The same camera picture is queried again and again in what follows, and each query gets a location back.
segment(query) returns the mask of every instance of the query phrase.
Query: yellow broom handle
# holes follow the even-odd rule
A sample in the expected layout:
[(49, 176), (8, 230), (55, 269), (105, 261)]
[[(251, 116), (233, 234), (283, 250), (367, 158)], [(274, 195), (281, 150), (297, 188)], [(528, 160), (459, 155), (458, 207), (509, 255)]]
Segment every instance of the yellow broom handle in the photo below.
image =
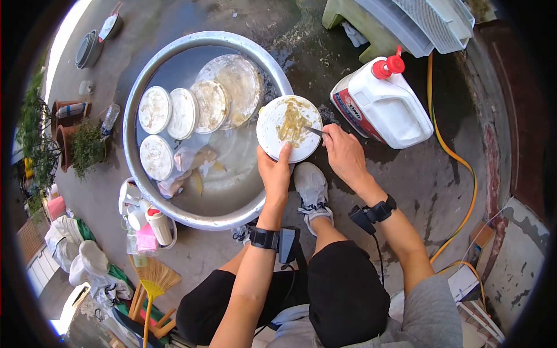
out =
[(153, 296), (149, 295), (147, 302), (147, 311), (145, 312), (145, 329), (143, 329), (143, 348), (147, 348), (147, 339), (149, 338), (149, 319), (151, 319), (151, 307), (153, 306)]

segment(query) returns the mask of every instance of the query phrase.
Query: grey shirt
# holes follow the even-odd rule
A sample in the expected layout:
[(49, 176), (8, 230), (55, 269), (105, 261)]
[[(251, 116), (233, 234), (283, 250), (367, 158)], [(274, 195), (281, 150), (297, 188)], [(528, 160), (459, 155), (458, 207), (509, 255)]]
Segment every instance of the grey shirt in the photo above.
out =
[[(309, 305), (280, 312), (273, 322), (282, 326), (267, 347), (321, 348), (308, 314)], [(402, 323), (388, 318), (381, 335), (347, 347), (462, 347), (462, 324), (447, 279), (435, 275), (422, 280), (406, 298)]]

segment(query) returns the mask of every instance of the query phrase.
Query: terracotta pot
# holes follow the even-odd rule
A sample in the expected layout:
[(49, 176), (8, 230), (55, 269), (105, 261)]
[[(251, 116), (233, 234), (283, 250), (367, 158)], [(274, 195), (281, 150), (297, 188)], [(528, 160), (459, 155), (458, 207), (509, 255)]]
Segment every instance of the terracotta pot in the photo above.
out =
[(77, 131), (77, 126), (63, 127), (58, 126), (56, 129), (56, 142), (62, 150), (60, 158), (60, 168), (65, 173), (68, 168), (74, 163), (73, 156), (71, 154), (72, 140), (70, 135)]
[(58, 119), (56, 117), (56, 113), (61, 107), (72, 105), (72, 104), (79, 104), (82, 103), (80, 100), (66, 100), (66, 101), (58, 101), (58, 99), (54, 100), (54, 104), (52, 104), (52, 108), (50, 109), (50, 132), (52, 133), (52, 137), (54, 138), (56, 135), (56, 130), (58, 126), (62, 127), (69, 127), (73, 126), (77, 123), (80, 123), (83, 119), (83, 114), (67, 116), (63, 119)]

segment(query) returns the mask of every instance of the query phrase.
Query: red cap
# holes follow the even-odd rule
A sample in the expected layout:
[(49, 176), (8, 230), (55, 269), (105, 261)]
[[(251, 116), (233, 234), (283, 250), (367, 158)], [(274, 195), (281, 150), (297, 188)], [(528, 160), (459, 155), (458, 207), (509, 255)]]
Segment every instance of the red cap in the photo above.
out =
[(149, 208), (149, 210), (147, 210), (147, 215), (148, 215), (148, 216), (153, 216), (153, 215), (155, 215), (155, 214), (157, 214), (157, 213), (160, 213), (160, 210), (154, 209), (154, 208)]
[(394, 56), (389, 56), (386, 61), (380, 60), (373, 63), (373, 75), (380, 80), (384, 80), (393, 73), (402, 73), (404, 71), (404, 61), (400, 57), (401, 54), (402, 48), (397, 46), (397, 53)]

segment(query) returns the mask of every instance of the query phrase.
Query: dirty plate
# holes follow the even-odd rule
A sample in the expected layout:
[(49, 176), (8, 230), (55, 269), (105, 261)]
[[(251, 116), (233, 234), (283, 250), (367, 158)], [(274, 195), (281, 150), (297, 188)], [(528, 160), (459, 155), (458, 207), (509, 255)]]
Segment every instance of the dirty plate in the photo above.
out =
[(189, 138), (197, 126), (198, 107), (196, 97), (185, 88), (176, 88), (170, 92), (172, 116), (168, 122), (168, 134), (177, 139)]
[(172, 173), (174, 157), (167, 141), (158, 135), (149, 135), (141, 143), (139, 158), (143, 169), (155, 180), (165, 180)]
[(272, 100), (259, 111), (257, 120), (257, 140), (263, 150), (273, 159), (287, 141), (292, 142), (289, 163), (297, 163), (308, 158), (319, 146), (321, 137), (304, 129), (309, 126), (317, 130), (323, 128), (319, 111), (309, 100), (287, 95)]
[(222, 55), (201, 68), (196, 81), (219, 82), (230, 96), (230, 112), (222, 130), (236, 128), (250, 119), (263, 100), (263, 77), (259, 69), (241, 55)]
[(168, 92), (159, 86), (146, 90), (139, 102), (138, 118), (141, 127), (149, 134), (158, 134), (166, 128), (172, 114)]
[(199, 107), (196, 132), (208, 134), (219, 129), (230, 111), (230, 96), (224, 87), (217, 81), (203, 80), (194, 83), (190, 90)]

